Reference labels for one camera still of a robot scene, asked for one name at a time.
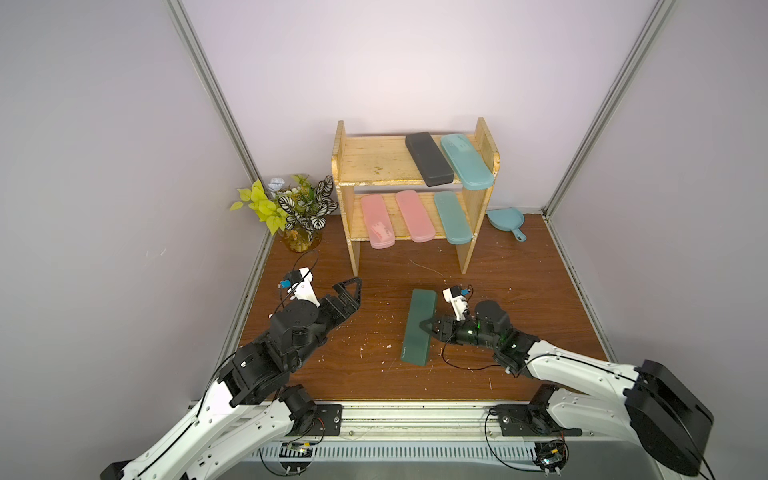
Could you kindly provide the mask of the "dark green pencil case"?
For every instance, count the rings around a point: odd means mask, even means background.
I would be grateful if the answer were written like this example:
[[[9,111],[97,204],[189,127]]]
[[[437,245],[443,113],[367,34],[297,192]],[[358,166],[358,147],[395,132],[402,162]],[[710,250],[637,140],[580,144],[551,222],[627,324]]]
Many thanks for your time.
[[[433,290],[415,289],[411,295],[401,360],[423,367],[427,364],[431,336],[422,328],[424,321],[430,322],[436,312],[437,293]]]

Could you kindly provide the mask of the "black pencil case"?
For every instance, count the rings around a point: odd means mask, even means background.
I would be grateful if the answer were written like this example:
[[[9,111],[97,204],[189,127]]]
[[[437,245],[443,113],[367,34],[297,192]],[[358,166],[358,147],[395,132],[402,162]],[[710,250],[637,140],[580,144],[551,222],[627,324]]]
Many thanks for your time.
[[[454,171],[430,133],[406,135],[405,146],[427,187],[451,184],[454,181]]]

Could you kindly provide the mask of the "light teal large pencil case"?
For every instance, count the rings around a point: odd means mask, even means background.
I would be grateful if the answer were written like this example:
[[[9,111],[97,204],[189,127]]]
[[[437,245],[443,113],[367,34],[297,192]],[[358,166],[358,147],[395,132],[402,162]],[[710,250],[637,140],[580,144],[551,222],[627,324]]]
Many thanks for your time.
[[[440,146],[465,189],[478,191],[493,185],[491,171],[466,135],[444,135],[440,139]]]

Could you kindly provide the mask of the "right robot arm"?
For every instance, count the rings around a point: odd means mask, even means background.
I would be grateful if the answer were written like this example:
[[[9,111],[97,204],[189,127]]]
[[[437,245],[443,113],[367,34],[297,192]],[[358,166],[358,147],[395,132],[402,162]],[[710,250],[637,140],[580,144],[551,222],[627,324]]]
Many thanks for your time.
[[[680,475],[711,479],[705,450],[712,412],[665,365],[640,366],[591,358],[559,348],[515,328],[492,300],[474,310],[462,290],[449,294],[453,312],[436,312],[436,295],[412,301],[408,328],[443,345],[491,350],[495,365],[514,376],[542,381],[518,421],[540,436],[587,431],[641,446],[657,463]]]

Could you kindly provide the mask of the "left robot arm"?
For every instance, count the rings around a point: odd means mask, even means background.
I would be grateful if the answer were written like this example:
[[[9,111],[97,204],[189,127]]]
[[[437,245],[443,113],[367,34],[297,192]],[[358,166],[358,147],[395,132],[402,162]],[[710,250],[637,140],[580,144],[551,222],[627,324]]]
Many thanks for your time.
[[[137,458],[108,465],[103,479],[217,479],[248,454],[305,435],[317,405],[290,376],[361,306],[358,277],[317,298],[311,272],[286,275],[285,299],[268,329],[221,364],[197,404]]]

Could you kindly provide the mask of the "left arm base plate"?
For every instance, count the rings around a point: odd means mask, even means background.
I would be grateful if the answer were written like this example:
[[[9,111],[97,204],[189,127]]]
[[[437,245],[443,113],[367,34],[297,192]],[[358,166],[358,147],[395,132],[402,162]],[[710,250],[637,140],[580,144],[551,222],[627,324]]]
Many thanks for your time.
[[[289,437],[338,437],[343,420],[342,404],[319,404],[313,417],[306,417],[289,432]]]

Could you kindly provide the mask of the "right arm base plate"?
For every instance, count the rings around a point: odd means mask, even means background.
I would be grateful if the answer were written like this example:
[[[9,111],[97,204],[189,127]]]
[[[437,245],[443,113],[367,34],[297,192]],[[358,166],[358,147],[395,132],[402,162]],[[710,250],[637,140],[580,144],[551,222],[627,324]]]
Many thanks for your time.
[[[579,428],[559,425],[542,406],[530,404],[502,404],[491,408],[503,437],[580,437]]]

